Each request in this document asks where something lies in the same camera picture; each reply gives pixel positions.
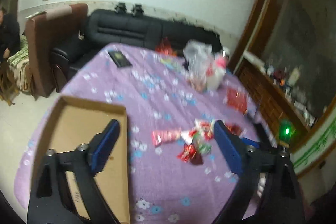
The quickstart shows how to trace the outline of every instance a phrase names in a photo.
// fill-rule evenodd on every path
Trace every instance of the black leather sofa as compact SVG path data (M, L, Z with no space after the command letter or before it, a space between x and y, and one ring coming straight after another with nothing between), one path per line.
M81 31L83 40L74 33L51 50L49 60L57 92L109 43L154 50L167 37L174 50L182 50L191 39L211 44L213 52L222 49L219 35L201 27L111 10L95 10Z

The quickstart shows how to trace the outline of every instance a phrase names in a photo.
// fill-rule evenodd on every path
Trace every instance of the glass panel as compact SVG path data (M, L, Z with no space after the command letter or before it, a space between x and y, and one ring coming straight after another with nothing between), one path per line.
M295 86L321 117L336 94L336 0L285 0L262 60L288 75L300 68Z

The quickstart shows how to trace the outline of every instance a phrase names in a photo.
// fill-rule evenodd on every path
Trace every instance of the sofa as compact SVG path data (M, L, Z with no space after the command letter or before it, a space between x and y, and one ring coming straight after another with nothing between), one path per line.
M82 32L83 39L77 30L51 49L49 60L57 92L109 43L154 50L167 37L180 52L191 39L211 44L213 52L222 49L219 35L204 28L111 10L95 10L86 18Z
M65 5L50 9L27 20L29 67L36 95L48 97L55 89L49 53L85 24L87 4Z

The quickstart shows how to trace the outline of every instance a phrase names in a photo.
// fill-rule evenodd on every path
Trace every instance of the open cardboard box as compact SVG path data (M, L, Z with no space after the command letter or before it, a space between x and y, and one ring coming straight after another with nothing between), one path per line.
M102 172L95 181L107 204L121 223L130 224L127 179L127 114L124 106L61 96L52 110L36 150L32 181L48 149L57 153L89 143L111 119L120 123L120 136ZM68 184L79 215L89 218L79 194L74 173L67 172Z

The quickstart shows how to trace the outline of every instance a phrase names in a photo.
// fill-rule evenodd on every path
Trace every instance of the person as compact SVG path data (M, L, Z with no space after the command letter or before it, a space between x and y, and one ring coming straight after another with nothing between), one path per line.
M0 8L0 63L20 50L20 26L16 18Z

